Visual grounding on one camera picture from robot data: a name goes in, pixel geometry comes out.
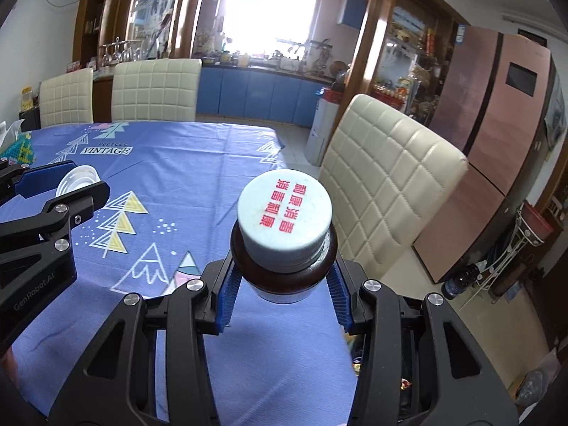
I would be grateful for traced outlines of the left human hand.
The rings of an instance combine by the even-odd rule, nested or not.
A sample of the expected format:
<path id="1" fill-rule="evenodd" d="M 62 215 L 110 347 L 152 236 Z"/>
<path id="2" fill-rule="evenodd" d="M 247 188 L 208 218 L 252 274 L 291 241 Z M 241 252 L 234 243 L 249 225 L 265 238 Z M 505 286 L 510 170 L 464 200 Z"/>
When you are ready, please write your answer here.
<path id="1" fill-rule="evenodd" d="M 5 370 L 10 380 L 17 385 L 17 363 L 13 355 L 12 347 L 1 357 L 1 368 Z"/>

